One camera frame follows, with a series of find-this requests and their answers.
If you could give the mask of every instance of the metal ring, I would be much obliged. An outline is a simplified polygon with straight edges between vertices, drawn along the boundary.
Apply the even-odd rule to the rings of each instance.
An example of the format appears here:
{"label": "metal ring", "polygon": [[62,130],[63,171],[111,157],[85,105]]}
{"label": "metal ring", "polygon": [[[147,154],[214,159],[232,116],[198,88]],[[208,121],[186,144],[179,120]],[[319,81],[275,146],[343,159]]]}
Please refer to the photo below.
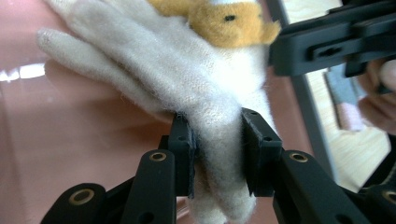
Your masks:
{"label": "metal ring", "polygon": [[308,161],[308,158],[305,155],[297,153],[297,152],[291,153],[290,158],[297,162],[307,162]]}
{"label": "metal ring", "polygon": [[388,202],[396,204],[396,192],[391,190],[382,191],[382,196],[388,200]]}
{"label": "metal ring", "polygon": [[166,154],[163,152],[156,152],[149,156],[151,161],[164,161],[166,159]]}
{"label": "metal ring", "polygon": [[[80,194],[83,194],[83,193],[88,193],[88,195],[82,199],[77,199],[77,196]],[[93,198],[94,195],[95,195],[95,192],[91,189],[81,189],[81,190],[74,192],[72,194],[72,196],[70,196],[69,202],[73,205],[82,205],[84,203],[89,202]]]}

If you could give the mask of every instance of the white glove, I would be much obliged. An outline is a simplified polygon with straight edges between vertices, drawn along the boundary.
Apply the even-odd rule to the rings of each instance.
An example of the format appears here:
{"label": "white glove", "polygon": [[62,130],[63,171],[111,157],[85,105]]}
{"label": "white glove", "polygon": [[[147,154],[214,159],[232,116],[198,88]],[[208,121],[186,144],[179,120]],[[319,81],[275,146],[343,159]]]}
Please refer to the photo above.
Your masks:
{"label": "white glove", "polygon": [[47,2],[84,40],[40,30],[37,44],[52,58],[113,84],[154,116],[185,113],[203,152],[189,203],[196,221],[246,222],[255,199],[243,174],[241,107],[275,128],[262,90],[265,47],[214,48],[184,18],[160,16],[145,0]]}

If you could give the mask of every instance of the human hand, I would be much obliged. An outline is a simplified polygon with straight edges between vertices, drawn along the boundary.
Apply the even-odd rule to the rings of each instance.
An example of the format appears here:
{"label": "human hand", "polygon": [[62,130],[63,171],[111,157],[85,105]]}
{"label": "human hand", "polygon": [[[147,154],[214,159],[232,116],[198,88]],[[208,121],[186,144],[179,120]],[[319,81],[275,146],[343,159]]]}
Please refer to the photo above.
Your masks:
{"label": "human hand", "polygon": [[245,222],[255,200],[242,169],[240,111],[248,105],[272,123],[259,91],[264,48],[216,49],[183,18],[164,18],[144,0],[47,2],[84,41],[44,29],[40,48],[84,76],[113,84],[148,112],[185,113],[203,151],[194,217],[221,223],[224,213]]}
{"label": "human hand", "polygon": [[[358,77],[367,96],[360,100],[361,113],[374,126],[390,134],[396,134],[396,60],[375,60],[367,65],[366,74]],[[383,83],[391,93],[378,94]]]}

